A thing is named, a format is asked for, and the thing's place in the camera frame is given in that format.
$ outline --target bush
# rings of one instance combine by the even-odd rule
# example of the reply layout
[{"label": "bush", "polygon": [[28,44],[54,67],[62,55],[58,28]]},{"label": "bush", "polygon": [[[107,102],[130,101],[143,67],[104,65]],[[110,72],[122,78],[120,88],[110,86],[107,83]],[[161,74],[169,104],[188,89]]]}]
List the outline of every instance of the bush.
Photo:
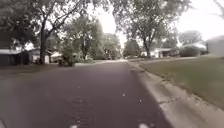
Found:
[{"label": "bush", "polygon": [[75,63],[73,56],[63,54],[62,58],[58,61],[58,66],[73,67]]},{"label": "bush", "polygon": [[201,55],[207,55],[208,54],[208,51],[201,51]]},{"label": "bush", "polygon": [[106,60],[106,57],[105,56],[95,56],[93,59],[94,60]]},{"label": "bush", "polygon": [[194,57],[198,55],[200,55],[200,49],[195,46],[189,46],[180,49],[181,57]]},{"label": "bush", "polygon": [[126,59],[137,59],[138,57],[137,56],[127,56],[127,57],[125,57]]},{"label": "bush", "polygon": [[86,59],[84,60],[84,63],[94,63],[92,58]]},{"label": "bush", "polygon": [[76,63],[84,63],[84,60],[81,59],[81,58],[76,58],[76,59],[75,59],[75,62],[76,62]]}]

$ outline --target shrub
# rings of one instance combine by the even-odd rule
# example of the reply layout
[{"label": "shrub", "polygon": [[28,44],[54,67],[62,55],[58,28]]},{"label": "shrub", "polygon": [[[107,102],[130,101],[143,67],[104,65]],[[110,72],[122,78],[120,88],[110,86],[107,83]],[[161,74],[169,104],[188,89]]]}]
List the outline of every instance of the shrub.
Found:
[{"label": "shrub", "polygon": [[194,57],[200,55],[200,49],[195,46],[188,46],[180,49],[181,57]]},{"label": "shrub", "polygon": [[84,60],[84,63],[94,63],[93,59],[88,58],[86,60]]},{"label": "shrub", "polygon": [[94,60],[106,60],[106,57],[105,56],[95,56],[94,58],[93,58]]},{"label": "shrub", "polygon": [[129,60],[129,59],[137,59],[137,58],[138,58],[137,56],[127,56],[127,57],[126,57],[126,59],[128,59],[128,60]]},{"label": "shrub", "polygon": [[75,65],[75,59],[70,55],[62,55],[62,58],[58,61],[59,66],[73,67]]}]

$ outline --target street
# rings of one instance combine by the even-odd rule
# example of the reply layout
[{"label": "street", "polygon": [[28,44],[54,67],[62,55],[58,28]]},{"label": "street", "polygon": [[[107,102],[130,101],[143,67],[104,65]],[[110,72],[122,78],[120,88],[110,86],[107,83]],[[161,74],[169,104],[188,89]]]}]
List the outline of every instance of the street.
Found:
[{"label": "street", "polygon": [[172,128],[125,62],[0,81],[7,128]]}]

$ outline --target white road marking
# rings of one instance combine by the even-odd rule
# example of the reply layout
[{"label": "white road marking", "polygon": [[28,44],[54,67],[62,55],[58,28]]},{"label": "white road marking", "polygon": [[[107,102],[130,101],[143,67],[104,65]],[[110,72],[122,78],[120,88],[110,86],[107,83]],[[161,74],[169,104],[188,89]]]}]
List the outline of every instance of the white road marking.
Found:
[{"label": "white road marking", "polygon": [[150,128],[146,124],[140,124],[138,128]]},{"label": "white road marking", "polygon": [[71,125],[69,128],[78,128],[77,125]]}]

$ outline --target roof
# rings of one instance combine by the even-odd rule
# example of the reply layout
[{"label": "roof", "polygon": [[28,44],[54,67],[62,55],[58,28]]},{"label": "roof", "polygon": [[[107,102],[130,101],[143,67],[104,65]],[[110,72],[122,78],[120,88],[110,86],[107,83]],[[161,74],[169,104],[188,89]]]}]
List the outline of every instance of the roof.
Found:
[{"label": "roof", "polygon": [[204,50],[207,49],[207,47],[204,44],[202,44],[202,42],[197,42],[197,43],[194,43],[194,44],[183,45],[183,46],[181,46],[181,48],[190,47],[190,46],[194,46],[194,47],[197,47],[197,48],[200,48],[200,49],[204,49]]},{"label": "roof", "polygon": [[59,52],[54,52],[51,57],[60,57],[62,54]]},{"label": "roof", "polygon": [[154,50],[154,52],[168,52],[168,51],[171,51],[172,49],[170,48],[156,48]]},{"label": "roof", "polygon": [[12,49],[0,49],[0,54],[19,54],[21,51]]}]

